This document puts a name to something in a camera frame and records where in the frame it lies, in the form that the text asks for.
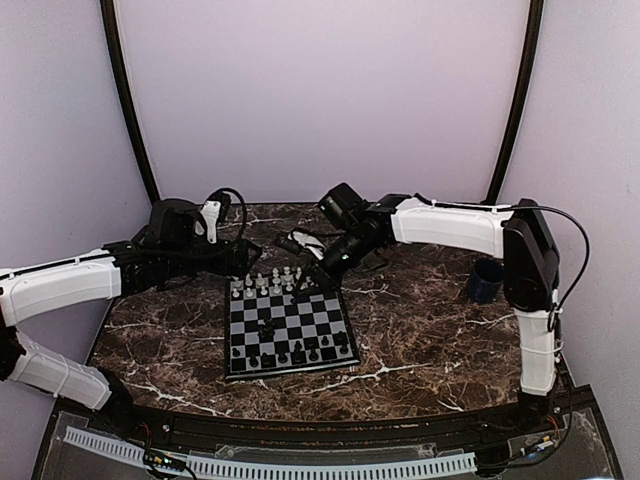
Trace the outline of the black white chessboard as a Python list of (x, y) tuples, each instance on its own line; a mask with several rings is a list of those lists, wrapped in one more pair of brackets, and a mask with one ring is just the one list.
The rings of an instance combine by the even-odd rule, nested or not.
[[(282, 279), (276, 283), (270, 275), (248, 275), (240, 279), (242, 288), (231, 290), (231, 279), (225, 285), (225, 379), (228, 382), (256, 380), (284, 374), (327, 370), (358, 365), (360, 354), (355, 336), (348, 318), (342, 294), (312, 295), (307, 300), (293, 303), (293, 286)], [(276, 323), (272, 342), (260, 343), (258, 325), (261, 319), (273, 318)], [(343, 358), (340, 347), (334, 342), (334, 335), (340, 331), (346, 333), (352, 355)], [(329, 338), (329, 345), (322, 346), (321, 338)], [(303, 344), (306, 362), (293, 365), (291, 353), (295, 342)], [(239, 358), (233, 358), (231, 351), (240, 351)], [(309, 360), (309, 352), (316, 349), (317, 361)], [(279, 364), (279, 353), (288, 353), (288, 362)], [(271, 368), (261, 366), (263, 353), (274, 356)], [(251, 367), (249, 357), (256, 355), (257, 367)]]

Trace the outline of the black chess knight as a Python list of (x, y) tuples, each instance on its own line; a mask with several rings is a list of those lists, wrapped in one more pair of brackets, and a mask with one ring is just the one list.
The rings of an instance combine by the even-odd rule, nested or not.
[(302, 350), (293, 351), (291, 353), (291, 361), (293, 365), (305, 363), (306, 362), (305, 352)]

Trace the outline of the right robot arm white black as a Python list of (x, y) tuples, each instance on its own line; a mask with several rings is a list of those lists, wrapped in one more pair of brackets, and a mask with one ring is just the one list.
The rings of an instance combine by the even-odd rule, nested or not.
[(489, 256), (502, 263), (499, 280), (517, 318), (521, 375), (510, 424), (534, 432), (551, 412), (561, 357), (560, 315), (567, 297), (558, 292), (560, 253), (544, 218), (548, 207), (523, 198), (515, 205), (439, 202), (419, 194), (387, 194), (369, 202), (346, 183), (318, 203), (335, 228), (333, 243), (294, 229), (287, 239), (313, 258), (303, 274), (311, 286), (295, 286), (297, 298), (340, 289), (345, 274), (371, 252), (395, 244), (433, 244)]

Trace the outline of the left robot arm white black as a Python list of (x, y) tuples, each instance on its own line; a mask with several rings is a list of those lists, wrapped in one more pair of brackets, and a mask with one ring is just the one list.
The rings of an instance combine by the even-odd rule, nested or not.
[(140, 412), (112, 372), (82, 365), (39, 345), (19, 331), (20, 322), (94, 300), (128, 297), (201, 272), (243, 277), (262, 254), (242, 231), (222, 239), (217, 230), (228, 211), (227, 193), (202, 204), (182, 199), (155, 202), (148, 223), (129, 241), (89, 253), (1, 272), (1, 378), (101, 411), (120, 436), (141, 427)]

